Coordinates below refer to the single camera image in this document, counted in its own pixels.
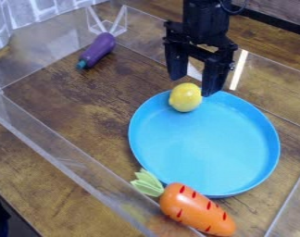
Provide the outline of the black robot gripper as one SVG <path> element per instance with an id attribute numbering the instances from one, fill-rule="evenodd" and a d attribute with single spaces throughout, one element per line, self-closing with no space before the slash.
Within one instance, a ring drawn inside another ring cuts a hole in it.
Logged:
<path id="1" fill-rule="evenodd" d="M 235 68 L 237 44 L 228 38 L 232 0 L 184 0 L 183 21 L 164 23 L 165 58 L 173 81 L 188 75 L 189 57 L 205 62 L 203 96 L 224 89 L 229 71 Z"/>

